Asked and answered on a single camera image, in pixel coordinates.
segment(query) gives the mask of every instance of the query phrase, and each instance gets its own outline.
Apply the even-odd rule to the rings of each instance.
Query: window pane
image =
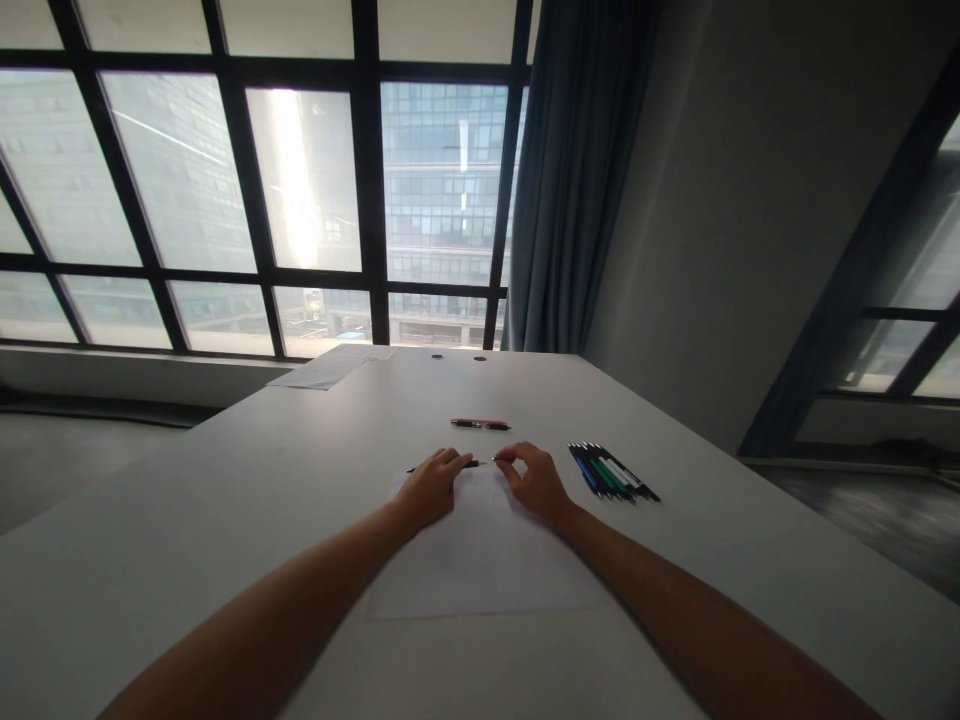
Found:
[[[507,89],[384,83],[390,280],[486,285]]]
[[[353,59],[350,0],[220,0],[231,55]]]
[[[0,71],[0,146],[54,260],[140,265],[73,73]]]
[[[60,50],[60,33],[46,0],[4,0],[0,48]]]
[[[163,264],[256,272],[217,79],[102,77]]]
[[[483,347],[486,298],[390,293],[390,344]]]
[[[257,285],[170,283],[191,350],[273,355],[273,342]]]
[[[517,177],[520,175],[520,151],[523,149],[523,133],[527,127],[527,100],[530,88],[523,89],[520,101],[520,127],[517,129],[517,154],[513,165],[513,185],[510,187],[510,208],[507,213],[507,244],[503,250],[503,269],[500,272],[500,287],[510,284],[510,249],[513,246],[513,204],[517,199]]]
[[[368,292],[278,287],[274,296],[287,355],[313,358],[340,343],[373,342]]]
[[[170,349],[157,301],[146,280],[64,275],[70,301],[90,341]]]
[[[76,342],[45,275],[0,271],[0,337]]]
[[[360,272],[350,95],[247,90],[280,267]]]
[[[13,216],[13,210],[2,196],[0,196],[0,252],[33,253],[30,244],[23,236],[20,223]]]
[[[377,0],[380,57],[510,62],[516,0]]]
[[[960,399],[960,338],[953,341],[914,395]]]
[[[944,139],[899,229],[870,304],[943,310],[960,291],[960,120]]]
[[[933,323],[861,320],[832,383],[839,390],[886,392]]]
[[[94,50],[208,53],[200,0],[78,0]]]
[[[497,324],[493,333],[493,349],[499,350],[500,343],[503,341],[503,320],[507,316],[507,301],[500,299],[497,303]]]

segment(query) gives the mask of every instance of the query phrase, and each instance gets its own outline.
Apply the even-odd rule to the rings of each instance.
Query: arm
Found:
[[[438,450],[389,503],[214,613],[134,679],[101,720],[273,717],[384,564],[453,509],[453,480],[471,458]]]
[[[516,458],[527,465],[523,478]],[[517,500],[613,588],[713,717],[878,717],[735,602],[573,503],[548,453],[520,443],[496,459]]]

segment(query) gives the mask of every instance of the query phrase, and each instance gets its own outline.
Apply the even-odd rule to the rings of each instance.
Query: white paper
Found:
[[[393,497],[406,480],[398,474]],[[608,601],[583,561],[511,495],[496,468],[464,470],[453,512],[397,553],[370,591],[373,620],[580,608]]]
[[[343,343],[267,384],[329,390],[364,363],[389,360],[396,352],[397,348],[386,345]]]

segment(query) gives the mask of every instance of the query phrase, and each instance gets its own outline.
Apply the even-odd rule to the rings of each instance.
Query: white wall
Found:
[[[945,450],[960,452],[960,408],[820,398],[796,440],[873,445],[891,438],[925,438]]]
[[[730,1],[701,30],[704,6],[667,0],[584,355],[734,453],[956,42],[960,3]]]
[[[296,364],[133,353],[0,348],[0,383],[23,392],[224,408]]]

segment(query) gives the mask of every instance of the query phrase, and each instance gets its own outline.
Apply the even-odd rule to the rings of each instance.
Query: gray floor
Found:
[[[753,469],[960,604],[960,494],[916,476]]]
[[[0,534],[183,432],[130,422],[0,414]]]

